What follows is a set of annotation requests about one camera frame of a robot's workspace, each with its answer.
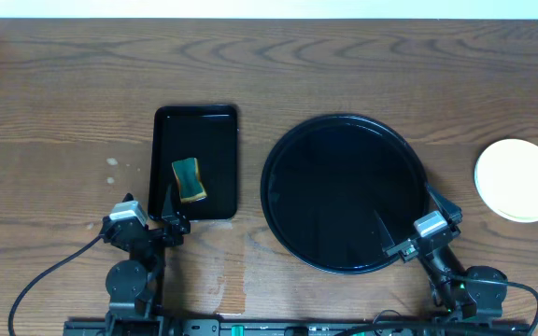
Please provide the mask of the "green and yellow sponge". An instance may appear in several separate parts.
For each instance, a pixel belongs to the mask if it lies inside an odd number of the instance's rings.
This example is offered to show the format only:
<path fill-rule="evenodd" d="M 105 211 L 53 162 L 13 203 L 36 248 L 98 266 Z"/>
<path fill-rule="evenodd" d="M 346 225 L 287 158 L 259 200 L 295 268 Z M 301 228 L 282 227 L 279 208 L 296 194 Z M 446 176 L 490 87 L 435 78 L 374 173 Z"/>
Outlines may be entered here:
<path fill-rule="evenodd" d="M 177 182 L 179 199 L 182 203 L 194 203 L 207 197 L 196 158 L 174 161 L 172 169 Z"/>

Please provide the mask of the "yellow plate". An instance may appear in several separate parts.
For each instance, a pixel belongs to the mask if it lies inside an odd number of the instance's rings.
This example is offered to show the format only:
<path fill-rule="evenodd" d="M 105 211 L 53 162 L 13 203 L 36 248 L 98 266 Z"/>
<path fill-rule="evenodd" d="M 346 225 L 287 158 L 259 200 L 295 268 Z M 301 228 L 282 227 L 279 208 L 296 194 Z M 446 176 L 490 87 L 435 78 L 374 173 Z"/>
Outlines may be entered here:
<path fill-rule="evenodd" d="M 477 190 L 538 190 L 538 146 L 520 139 L 503 139 L 486 147 L 474 166 Z"/>

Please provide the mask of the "light blue plate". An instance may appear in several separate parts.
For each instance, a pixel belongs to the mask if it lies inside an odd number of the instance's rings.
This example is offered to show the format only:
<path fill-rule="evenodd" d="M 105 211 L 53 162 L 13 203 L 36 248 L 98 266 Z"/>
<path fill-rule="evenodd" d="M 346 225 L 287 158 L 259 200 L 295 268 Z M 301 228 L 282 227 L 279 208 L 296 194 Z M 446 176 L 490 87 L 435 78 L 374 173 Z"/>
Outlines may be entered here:
<path fill-rule="evenodd" d="M 532 223 L 538 221 L 538 190 L 518 189 L 485 190 L 477 188 L 485 205 L 495 214 L 505 219 Z"/>

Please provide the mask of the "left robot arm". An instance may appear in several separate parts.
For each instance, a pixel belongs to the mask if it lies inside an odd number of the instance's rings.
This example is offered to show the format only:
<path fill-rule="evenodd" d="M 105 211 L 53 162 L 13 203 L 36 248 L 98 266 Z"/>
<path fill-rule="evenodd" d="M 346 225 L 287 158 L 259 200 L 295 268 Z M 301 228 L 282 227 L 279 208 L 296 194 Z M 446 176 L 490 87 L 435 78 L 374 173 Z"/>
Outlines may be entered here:
<path fill-rule="evenodd" d="M 163 331 L 161 304 L 165 249 L 184 243 L 191 224 L 179 211 L 177 186 L 167 187 L 163 200 L 160 229 L 147 225 L 147 214 L 128 193 L 103 218 L 102 240 L 129 254 L 114 265 L 106 276 L 110 296 L 105 317 L 105 335 L 156 335 Z"/>

